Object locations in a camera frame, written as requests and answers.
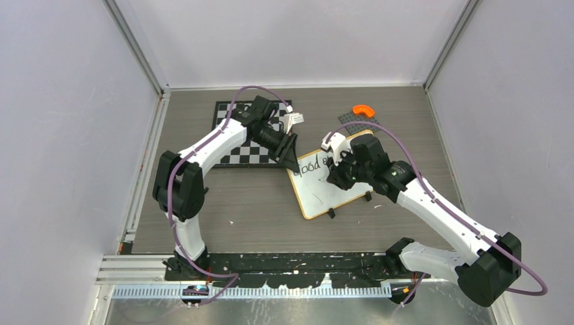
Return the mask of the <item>yellow framed whiteboard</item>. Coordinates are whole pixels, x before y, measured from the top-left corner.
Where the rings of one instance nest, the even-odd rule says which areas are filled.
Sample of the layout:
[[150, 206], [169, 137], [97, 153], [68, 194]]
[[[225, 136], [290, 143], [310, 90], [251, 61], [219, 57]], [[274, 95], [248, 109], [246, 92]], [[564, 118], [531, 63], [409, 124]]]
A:
[[332, 152], [322, 149], [298, 157], [299, 173], [287, 170], [303, 217], [307, 220], [321, 215], [335, 218], [335, 210], [373, 192], [366, 183], [357, 183], [349, 190], [342, 190], [328, 183], [328, 159]]

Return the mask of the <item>black white checkerboard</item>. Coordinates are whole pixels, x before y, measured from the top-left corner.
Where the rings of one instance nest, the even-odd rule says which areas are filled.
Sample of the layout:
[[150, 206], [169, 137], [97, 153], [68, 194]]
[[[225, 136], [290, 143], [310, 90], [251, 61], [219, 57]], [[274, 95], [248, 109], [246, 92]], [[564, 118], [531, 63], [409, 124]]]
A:
[[[280, 100], [272, 100], [271, 103], [275, 106], [275, 112], [269, 120], [269, 124], [279, 131], [283, 128], [283, 118], [287, 114], [286, 105]], [[213, 125], [215, 129], [227, 115], [227, 111], [231, 108], [230, 101], [215, 102]], [[232, 149], [226, 154], [215, 167], [278, 167], [277, 163], [270, 158], [269, 150], [260, 146], [259, 144], [248, 140], [240, 146]]]

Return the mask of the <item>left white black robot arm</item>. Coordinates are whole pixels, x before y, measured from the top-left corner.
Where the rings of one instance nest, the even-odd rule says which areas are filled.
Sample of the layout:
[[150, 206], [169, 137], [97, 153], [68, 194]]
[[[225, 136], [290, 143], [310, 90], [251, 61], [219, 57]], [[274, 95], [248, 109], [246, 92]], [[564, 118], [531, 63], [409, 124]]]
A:
[[208, 269], [198, 215], [206, 195], [204, 177], [224, 156], [245, 142], [254, 142], [265, 148], [277, 165], [299, 172], [298, 135], [292, 128], [304, 117], [288, 102], [283, 105], [286, 113], [275, 128], [273, 117], [280, 110], [277, 103], [260, 95], [249, 105], [232, 102], [223, 120], [199, 142], [179, 152], [167, 150], [160, 156], [152, 196], [169, 220], [175, 258], [189, 279], [202, 279]]

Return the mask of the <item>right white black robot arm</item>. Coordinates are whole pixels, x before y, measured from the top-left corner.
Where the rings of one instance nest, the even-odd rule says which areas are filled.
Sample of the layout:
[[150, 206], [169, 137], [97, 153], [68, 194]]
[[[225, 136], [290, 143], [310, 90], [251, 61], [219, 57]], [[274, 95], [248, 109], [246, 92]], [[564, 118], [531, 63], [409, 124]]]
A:
[[328, 183], [342, 190], [365, 183], [375, 193], [407, 209], [446, 240], [452, 251], [427, 247], [402, 238], [387, 249], [387, 271], [396, 278], [422, 272], [457, 284], [474, 303], [491, 306], [521, 275], [521, 241], [511, 232], [503, 236], [476, 222], [440, 195], [403, 160], [391, 161], [372, 134], [347, 139], [327, 134], [322, 150]]

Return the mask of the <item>grey lego baseplate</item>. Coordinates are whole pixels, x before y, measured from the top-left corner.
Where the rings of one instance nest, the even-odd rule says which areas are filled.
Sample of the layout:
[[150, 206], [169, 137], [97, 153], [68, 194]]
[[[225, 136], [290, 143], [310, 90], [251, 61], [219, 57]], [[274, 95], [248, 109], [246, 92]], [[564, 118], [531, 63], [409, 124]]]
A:
[[369, 130], [372, 133], [376, 133], [380, 131], [378, 127], [374, 125], [380, 125], [375, 117], [366, 117], [362, 114], [356, 115], [353, 112], [347, 112], [340, 116], [338, 116], [338, 120], [341, 124], [351, 124], [346, 126], [345, 129], [349, 132], [350, 135], [360, 133], [365, 130]]

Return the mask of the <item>orange curved block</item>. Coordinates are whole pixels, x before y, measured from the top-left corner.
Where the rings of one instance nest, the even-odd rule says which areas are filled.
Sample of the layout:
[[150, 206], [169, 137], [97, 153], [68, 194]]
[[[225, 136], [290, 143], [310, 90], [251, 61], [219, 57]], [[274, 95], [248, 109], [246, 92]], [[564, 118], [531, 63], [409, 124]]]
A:
[[363, 116], [366, 118], [373, 118], [376, 113], [369, 105], [360, 104], [352, 107], [352, 112], [356, 116]]

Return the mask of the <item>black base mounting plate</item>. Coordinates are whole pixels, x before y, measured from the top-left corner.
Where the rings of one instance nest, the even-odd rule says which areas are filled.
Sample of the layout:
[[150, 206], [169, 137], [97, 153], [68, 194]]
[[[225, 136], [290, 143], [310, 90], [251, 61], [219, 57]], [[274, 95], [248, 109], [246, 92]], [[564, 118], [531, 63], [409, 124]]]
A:
[[179, 255], [164, 260], [167, 281], [203, 281], [215, 288], [374, 288], [390, 279], [413, 284], [421, 273], [400, 266], [384, 253], [211, 253], [198, 271]]

